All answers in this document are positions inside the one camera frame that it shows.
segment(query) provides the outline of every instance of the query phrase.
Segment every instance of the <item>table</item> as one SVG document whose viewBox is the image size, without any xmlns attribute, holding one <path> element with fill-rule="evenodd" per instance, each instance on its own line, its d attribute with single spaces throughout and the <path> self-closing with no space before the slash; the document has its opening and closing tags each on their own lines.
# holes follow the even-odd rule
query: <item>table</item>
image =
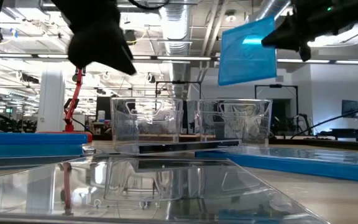
<svg viewBox="0 0 358 224">
<path fill-rule="evenodd" d="M 334 128 L 331 129 L 332 135 L 335 136 L 335 139 L 338 138 L 355 138 L 358 141 L 358 129 L 354 128 Z"/>
<path fill-rule="evenodd" d="M 358 182 L 246 168 L 331 224 L 358 223 Z"/>
</svg>

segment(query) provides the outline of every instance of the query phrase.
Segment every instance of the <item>ceiling light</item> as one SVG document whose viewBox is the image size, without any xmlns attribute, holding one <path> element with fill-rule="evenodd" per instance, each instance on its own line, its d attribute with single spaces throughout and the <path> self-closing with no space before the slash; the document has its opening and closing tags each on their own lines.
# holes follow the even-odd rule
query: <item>ceiling light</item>
<svg viewBox="0 0 358 224">
<path fill-rule="evenodd" d="M 0 54 L 1 57 L 10 57 L 10 58 L 22 58 L 22 57 L 32 57 L 31 54 Z"/>
<path fill-rule="evenodd" d="M 236 21 L 236 16 L 235 15 L 231 15 L 231 16 L 226 17 L 226 22 L 234 22 L 234 21 Z"/>
<path fill-rule="evenodd" d="M 329 63 L 329 60 L 308 60 L 305 63 Z"/>
<path fill-rule="evenodd" d="M 117 7 L 136 7 L 132 4 L 122 4 L 122 5 L 117 5 Z"/>
<path fill-rule="evenodd" d="M 109 74 L 108 72 L 106 72 L 105 74 L 103 74 L 102 77 L 103 77 L 103 79 L 106 80 L 106 81 L 107 81 L 107 80 L 110 80 L 110 74 Z"/>
<path fill-rule="evenodd" d="M 301 59 L 277 59 L 277 62 L 281 63 L 303 63 Z"/>
<path fill-rule="evenodd" d="M 337 60 L 335 63 L 341 65 L 358 65 L 358 60 Z"/>
<path fill-rule="evenodd" d="M 16 72 L 16 78 L 17 78 L 18 80 L 20 80 L 22 77 L 23 77 L 22 72 L 21 72 L 21 71 L 17 71 L 17 72 Z"/>
<path fill-rule="evenodd" d="M 308 60 L 306 62 L 301 59 L 277 59 L 278 63 L 329 63 L 330 60 Z"/>
<path fill-rule="evenodd" d="M 176 57 L 176 56 L 158 56 L 157 59 L 159 60 L 184 60 L 184 61 L 209 61 L 211 57 Z"/>
<path fill-rule="evenodd" d="M 134 60 L 150 60 L 151 56 L 134 56 Z"/>
<path fill-rule="evenodd" d="M 56 7 L 56 5 L 54 3 L 43 3 L 42 6 L 43 7 Z"/>
<path fill-rule="evenodd" d="M 40 58 L 67 58 L 68 56 L 56 54 L 56 55 L 38 55 L 38 57 L 40 57 Z"/>
</svg>

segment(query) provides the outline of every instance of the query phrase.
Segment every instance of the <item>blue tray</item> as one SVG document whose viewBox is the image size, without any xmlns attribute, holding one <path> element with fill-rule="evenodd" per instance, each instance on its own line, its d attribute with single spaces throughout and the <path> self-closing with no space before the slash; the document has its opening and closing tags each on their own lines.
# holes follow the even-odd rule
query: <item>blue tray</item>
<svg viewBox="0 0 358 224">
<path fill-rule="evenodd" d="M 231 150 L 197 152 L 196 157 L 228 158 L 240 166 L 358 181 L 358 152 L 272 147 Z"/>
<path fill-rule="evenodd" d="M 0 157 L 78 156 L 85 134 L 0 133 Z"/>
</svg>

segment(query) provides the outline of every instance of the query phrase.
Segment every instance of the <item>white column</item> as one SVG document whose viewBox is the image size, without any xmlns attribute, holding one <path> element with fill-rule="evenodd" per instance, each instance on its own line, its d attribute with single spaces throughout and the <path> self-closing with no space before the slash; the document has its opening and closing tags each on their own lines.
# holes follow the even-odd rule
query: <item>white column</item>
<svg viewBox="0 0 358 224">
<path fill-rule="evenodd" d="M 37 131 L 63 131 L 65 80 L 59 65 L 49 64 L 41 79 Z"/>
</svg>

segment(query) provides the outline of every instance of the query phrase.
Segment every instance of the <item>plastic lid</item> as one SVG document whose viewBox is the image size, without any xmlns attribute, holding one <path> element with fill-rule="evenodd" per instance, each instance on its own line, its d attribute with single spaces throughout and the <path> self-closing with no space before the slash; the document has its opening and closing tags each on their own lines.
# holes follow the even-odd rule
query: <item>plastic lid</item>
<svg viewBox="0 0 358 224">
<path fill-rule="evenodd" d="M 219 85 L 232 85 L 277 76 L 275 48 L 262 46 L 274 30 L 274 18 L 244 24 L 223 32 Z"/>
</svg>

